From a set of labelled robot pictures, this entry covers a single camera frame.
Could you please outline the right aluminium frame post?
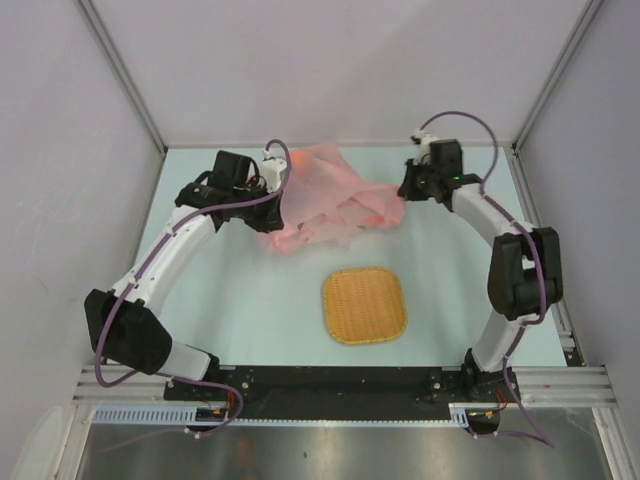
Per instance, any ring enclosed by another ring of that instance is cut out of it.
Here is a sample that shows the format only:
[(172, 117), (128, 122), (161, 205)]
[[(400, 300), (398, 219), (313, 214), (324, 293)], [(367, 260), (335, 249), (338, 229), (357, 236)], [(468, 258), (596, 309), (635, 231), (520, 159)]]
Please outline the right aluminium frame post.
[(511, 142), (511, 148), (515, 152), (520, 151), (524, 146), (605, 4), (605, 0), (589, 0), (585, 3), (531, 108), (528, 110)]

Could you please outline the woven bamboo tray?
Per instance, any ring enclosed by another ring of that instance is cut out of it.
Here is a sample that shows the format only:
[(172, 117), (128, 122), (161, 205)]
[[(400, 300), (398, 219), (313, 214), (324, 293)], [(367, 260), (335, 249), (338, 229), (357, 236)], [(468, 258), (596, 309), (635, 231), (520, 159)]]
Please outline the woven bamboo tray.
[(389, 342), (408, 325), (399, 277), (383, 267), (332, 273), (323, 283), (322, 302), (329, 334), (344, 345)]

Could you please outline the right side aluminium rail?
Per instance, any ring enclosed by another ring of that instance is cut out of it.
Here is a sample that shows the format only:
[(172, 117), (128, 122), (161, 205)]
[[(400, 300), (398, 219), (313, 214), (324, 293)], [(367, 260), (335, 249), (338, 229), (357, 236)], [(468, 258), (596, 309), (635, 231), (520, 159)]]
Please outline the right side aluminium rail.
[[(541, 226), (542, 218), (538, 213), (531, 188), (525, 176), (519, 151), (513, 147), (504, 147), (503, 150), (525, 219), (529, 223)], [(566, 364), (569, 367), (585, 367), (586, 363), (573, 328), (565, 297), (551, 306), (551, 313), (556, 324)]]

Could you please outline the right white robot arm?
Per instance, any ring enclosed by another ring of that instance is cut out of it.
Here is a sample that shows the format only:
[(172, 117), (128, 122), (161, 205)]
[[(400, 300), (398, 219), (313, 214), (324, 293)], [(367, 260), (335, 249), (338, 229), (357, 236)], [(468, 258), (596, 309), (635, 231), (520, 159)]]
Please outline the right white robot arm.
[(491, 247), (487, 324), (464, 358), (463, 393), (484, 401), (498, 382), (509, 384), (509, 364), (527, 330), (544, 322), (564, 294), (559, 235), (518, 221), (486, 191), (486, 179), (466, 173), (459, 141), (412, 137), (417, 154), (406, 161), (397, 195), (435, 200), (469, 224)]

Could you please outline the pink plastic bag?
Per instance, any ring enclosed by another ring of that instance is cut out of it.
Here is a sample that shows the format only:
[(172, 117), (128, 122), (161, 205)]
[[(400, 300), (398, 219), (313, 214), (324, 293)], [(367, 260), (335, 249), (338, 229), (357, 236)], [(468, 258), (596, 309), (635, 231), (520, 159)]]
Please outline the pink plastic bag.
[(267, 251), (291, 254), (326, 242), (346, 246), (365, 230), (401, 224), (406, 207), (398, 187), (361, 177), (337, 146), (297, 149), (291, 160), (280, 205), (284, 228), (258, 235)]

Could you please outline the aluminium frame post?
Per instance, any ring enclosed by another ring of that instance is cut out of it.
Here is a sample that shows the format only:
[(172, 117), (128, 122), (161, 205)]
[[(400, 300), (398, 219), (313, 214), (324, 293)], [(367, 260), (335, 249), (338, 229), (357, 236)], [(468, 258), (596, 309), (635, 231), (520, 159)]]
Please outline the aluminium frame post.
[(124, 97), (141, 123), (161, 159), (166, 157), (168, 146), (163, 140), (148, 106), (126, 65), (113, 36), (93, 1), (75, 0), (74, 4), (101, 51), (107, 66), (115, 76)]
[(511, 148), (515, 152), (520, 151), (524, 146), (605, 4), (605, 0), (589, 0), (585, 3), (531, 108), (528, 110), (511, 142)]

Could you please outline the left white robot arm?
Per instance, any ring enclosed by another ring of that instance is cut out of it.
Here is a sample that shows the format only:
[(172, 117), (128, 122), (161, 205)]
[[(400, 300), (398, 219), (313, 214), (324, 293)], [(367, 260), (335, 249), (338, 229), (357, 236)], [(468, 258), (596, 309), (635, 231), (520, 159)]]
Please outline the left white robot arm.
[(198, 250), (227, 222), (239, 219), (258, 233), (283, 229), (281, 199), (292, 171), (289, 153), (263, 159), (221, 150), (211, 169), (183, 187), (162, 233), (145, 256), (106, 291), (84, 301), (94, 372), (107, 388), (102, 362), (111, 360), (135, 375), (159, 375), (185, 383), (197, 398), (221, 387), (220, 361), (204, 350), (173, 339), (160, 313), (174, 284)]

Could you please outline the aluminium rail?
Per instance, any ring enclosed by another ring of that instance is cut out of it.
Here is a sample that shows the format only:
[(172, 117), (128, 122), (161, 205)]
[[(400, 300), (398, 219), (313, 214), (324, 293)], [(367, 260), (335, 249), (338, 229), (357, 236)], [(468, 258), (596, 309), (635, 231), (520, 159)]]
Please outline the aluminium rail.
[[(603, 367), (515, 367), (520, 397), (530, 408), (609, 408), (618, 405)], [(136, 374), (113, 387), (101, 386), (94, 368), (82, 368), (74, 404), (159, 404), (167, 380)]]
[[(519, 151), (513, 147), (504, 147), (503, 150), (525, 219), (529, 223), (541, 226), (542, 218), (538, 213), (531, 188), (525, 176)], [(573, 328), (565, 297), (551, 306), (551, 313), (556, 324), (566, 364), (569, 367), (585, 367), (586, 363)]]

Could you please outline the front aluminium rail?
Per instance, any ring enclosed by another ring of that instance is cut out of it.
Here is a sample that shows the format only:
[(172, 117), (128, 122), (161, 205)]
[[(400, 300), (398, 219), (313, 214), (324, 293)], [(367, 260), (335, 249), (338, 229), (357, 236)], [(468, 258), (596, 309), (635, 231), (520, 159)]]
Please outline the front aluminium rail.
[[(603, 367), (515, 367), (520, 397), (530, 408), (609, 408), (618, 405)], [(113, 387), (101, 386), (94, 368), (82, 368), (74, 404), (159, 404), (167, 380), (136, 374)]]

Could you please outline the left aluminium frame post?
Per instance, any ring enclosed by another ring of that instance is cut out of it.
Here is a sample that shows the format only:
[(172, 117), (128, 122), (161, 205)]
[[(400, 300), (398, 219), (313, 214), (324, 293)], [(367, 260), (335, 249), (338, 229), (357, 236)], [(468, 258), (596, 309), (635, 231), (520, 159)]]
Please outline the left aluminium frame post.
[(75, 0), (74, 4), (101, 51), (107, 66), (115, 76), (124, 97), (141, 123), (161, 159), (166, 157), (168, 146), (163, 140), (148, 106), (126, 65), (113, 36), (93, 1)]

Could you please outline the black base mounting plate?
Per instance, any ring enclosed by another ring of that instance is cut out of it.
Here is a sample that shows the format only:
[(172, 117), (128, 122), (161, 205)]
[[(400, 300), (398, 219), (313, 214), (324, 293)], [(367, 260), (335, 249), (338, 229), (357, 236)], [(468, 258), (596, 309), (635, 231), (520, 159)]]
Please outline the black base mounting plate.
[(415, 414), (450, 403), (495, 404), (512, 399), (518, 381), (511, 369), (474, 373), (469, 367), (222, 367), (217, 379), (238, 390), (244, 408), (257, 414), (291, 410), (306, 415), (337, 412), (362, 418), (383, 411)]

